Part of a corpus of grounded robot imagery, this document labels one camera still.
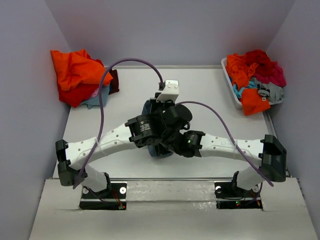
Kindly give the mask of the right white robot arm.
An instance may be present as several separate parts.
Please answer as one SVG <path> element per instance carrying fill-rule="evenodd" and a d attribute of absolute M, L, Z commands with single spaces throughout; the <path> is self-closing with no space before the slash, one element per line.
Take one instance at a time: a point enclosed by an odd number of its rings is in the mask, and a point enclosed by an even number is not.
<path fill-rule="evenodd" d="M 287 150 L 270 134 L 263 139 L 243 140 L 189 130 L 178 132 L 171 141 L 147 149 L 154 158 L 177 154 L 186 158 L 220 157 L 247 162 L 249 166 L 236 171 L 230 183 L 230 190 L 235 196 L 242 196 L 263 182 L 285 182 L 287 177 Z"/>

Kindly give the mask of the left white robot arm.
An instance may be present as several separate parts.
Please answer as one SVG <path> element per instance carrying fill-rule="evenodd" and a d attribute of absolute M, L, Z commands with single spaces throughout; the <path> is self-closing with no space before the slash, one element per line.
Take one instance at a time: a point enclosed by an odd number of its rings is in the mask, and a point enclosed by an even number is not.
<path fill-rule="evenodd" d="M 91 162 L 147 146 L 163 146 L 174 151 L 170 145 L 178 141 L 181 130 L 190 126 L 191 111 L 173 100 L 157 103 L 151 99 L 145 105 L 149 110 L 105 134 L 78 142 L 58 140 L 55 151 L 60 184 L 64 187 L 82 185 L 104 198 L 111 191 L 110 177 L 91 167 Z"/>

